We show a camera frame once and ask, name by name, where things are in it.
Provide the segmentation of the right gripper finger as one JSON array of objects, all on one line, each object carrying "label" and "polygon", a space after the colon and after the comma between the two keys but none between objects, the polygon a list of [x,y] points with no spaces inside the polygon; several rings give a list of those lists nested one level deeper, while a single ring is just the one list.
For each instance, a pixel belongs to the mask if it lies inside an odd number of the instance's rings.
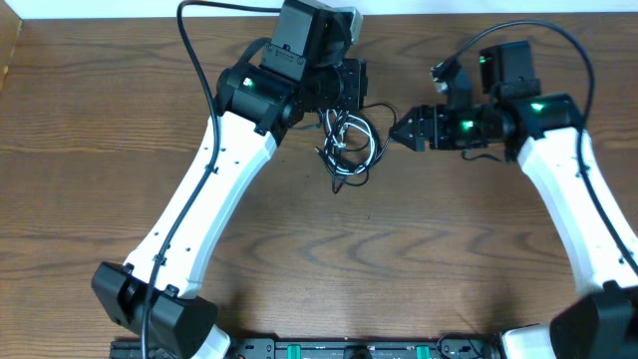
[{"label": "right gripper finger", "polygon": [[390,132],[390,138],[413,152],[424,152],[426,150],[426,140],[428,139],[421,133],[400,133],[394,131]]},{"label": "right gripper finger", "polygon": [[423,107],[412,107],[391,127],[391,133],[419,134],[423,127]]}]

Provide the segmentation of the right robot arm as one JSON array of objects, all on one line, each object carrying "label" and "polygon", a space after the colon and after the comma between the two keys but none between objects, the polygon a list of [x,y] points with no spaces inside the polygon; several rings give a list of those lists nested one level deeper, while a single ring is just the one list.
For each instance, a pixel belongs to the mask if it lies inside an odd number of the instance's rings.
[{"label": "right robot arm", "polygon": [[415,152],[504,146],[539,192],[567,252],[578,301],[547,324],[505,330],[486,358],[634,358],[637,236],[599,166],[567,94],[544,95],[525,41],[479,53],[485,104],[475,105],[458,61],[439,82],[444,105],[411,108],[390,129]]}]

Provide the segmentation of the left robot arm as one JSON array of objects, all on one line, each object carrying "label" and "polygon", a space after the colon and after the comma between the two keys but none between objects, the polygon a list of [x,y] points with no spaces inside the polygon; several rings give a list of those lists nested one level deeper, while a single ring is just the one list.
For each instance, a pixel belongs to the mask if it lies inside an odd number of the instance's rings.
[{"label": "left robot arm", "polygon": [[353,7],[287,0],[215,86],[199,149],[152,230],[123,263],[103,262],[92,287],[110,319],[138,335],[115,358],[221,358],[229,336],[199,292],[217,242],[251,181],[308,113],[361,110],[366,64],[347,53],[363,17]]}]

